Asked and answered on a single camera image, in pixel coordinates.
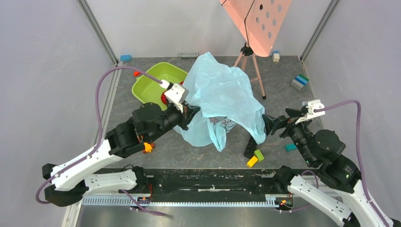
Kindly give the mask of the light blue printed plastic bag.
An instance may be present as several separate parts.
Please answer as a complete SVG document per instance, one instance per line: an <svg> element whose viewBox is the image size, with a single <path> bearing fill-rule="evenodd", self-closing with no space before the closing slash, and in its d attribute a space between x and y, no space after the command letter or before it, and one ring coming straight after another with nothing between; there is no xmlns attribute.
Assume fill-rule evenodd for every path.
<svg viewBox="0 0 401 227"><path fill-rule="evenodd" d="M188 72L183 86L189 94L186 101L200 107L188 125L188 130L174 130L194 147L213 144L222 151L227 133L242 126L261 144L266 139L262 115L264 106L253 96L248 75L238 67L219 63L206 52L200 55Z"/></svg>

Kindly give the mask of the lime green plastic tray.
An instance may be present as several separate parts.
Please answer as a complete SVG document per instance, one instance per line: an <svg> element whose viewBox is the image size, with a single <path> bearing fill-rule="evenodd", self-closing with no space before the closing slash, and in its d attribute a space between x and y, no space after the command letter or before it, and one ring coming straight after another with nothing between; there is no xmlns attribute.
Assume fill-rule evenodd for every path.
<svg viewBox="0 0 401 227"><path fill-rule="evenodd" d="M146 73L159 80L165 79L172 83L183 82L187 76L186 71L168 62L157 63L147 70ZM142 103L153 102L159 105L163 111L167 108L162 99L165 91L158 83L144 75L137 76L137 80L131 88L132 94L139 101Z"/></svg>

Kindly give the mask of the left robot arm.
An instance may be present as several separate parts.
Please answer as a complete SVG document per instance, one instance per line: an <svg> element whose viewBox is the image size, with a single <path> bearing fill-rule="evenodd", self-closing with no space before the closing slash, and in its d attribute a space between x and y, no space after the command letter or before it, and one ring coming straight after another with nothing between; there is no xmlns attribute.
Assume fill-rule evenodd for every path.
<svg viewBox="0 0 401 227"><path fill-rule="evenodd" d="M61 165L46 164L43 178L50 186L44 189L44 203L65 207L79 202L83 197L108 191L144 192L148 178L144 169L134 166L117 173L99 174L103 167L145 150L175 126L188 129L189 123L200 107L183 104L183 110L169 104L161 110L155 103L145 103L133 111L132 117L120 123L93 148Z"/></svg>

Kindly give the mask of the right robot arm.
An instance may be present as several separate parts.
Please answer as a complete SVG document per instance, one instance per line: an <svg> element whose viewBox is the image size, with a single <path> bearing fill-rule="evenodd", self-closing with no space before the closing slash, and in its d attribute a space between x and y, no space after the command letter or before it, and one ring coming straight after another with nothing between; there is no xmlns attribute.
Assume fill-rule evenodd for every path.
<svg viewBox="0 0 401 227"><path fill-rule="evenodd" d="M362 184L362 170L345 157L346 145L331 130L313 134L310 121L297 122L302 111L287 108L288 117L277 118L263 114L267 135L284 129L281 138L289 137L296 145L308 167L315 168L315 175L333 189L342 199L339 202L307 183L300 174L282 166L273 176L272 186L279 193L295 194L330 217L339 227L399 227L399 220L386 216L373 201Z"/></svg>

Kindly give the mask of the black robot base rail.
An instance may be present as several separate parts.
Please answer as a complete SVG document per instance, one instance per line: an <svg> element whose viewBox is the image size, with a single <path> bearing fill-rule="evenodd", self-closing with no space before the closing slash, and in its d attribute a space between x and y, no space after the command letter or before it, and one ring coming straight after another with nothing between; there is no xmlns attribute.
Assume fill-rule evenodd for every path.
<svg viewBox="0 0 401 227"><path fill-rule="evenodd" d="M145 182L129 193L149 193L152 202L262 202L288 197L273 179L276 169L144 169Z"/></svg>

